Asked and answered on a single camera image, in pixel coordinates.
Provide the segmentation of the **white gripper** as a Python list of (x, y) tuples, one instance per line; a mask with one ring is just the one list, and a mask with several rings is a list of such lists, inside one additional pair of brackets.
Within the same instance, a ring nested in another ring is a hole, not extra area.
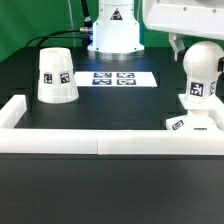
[[(177, 62), (185, 54), (182, 35), (224, 40), (224, 0), (142, 0), (142, 14), (148, 29), (170, 33)], [(224, 57), (218, 72), (224, 72)]]

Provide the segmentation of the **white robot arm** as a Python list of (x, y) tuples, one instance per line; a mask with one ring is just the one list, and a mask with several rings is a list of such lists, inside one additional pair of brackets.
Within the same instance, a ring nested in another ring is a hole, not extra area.
[[(142, 0), (143, 23), (149, 30), (166, 32), (178, 56), (182, 38), (197, 36), (224, 40), (224, 0)], [(99, 0), (88, 52), (106, 60), (124, 60), (144, 50), (134, 0)]]

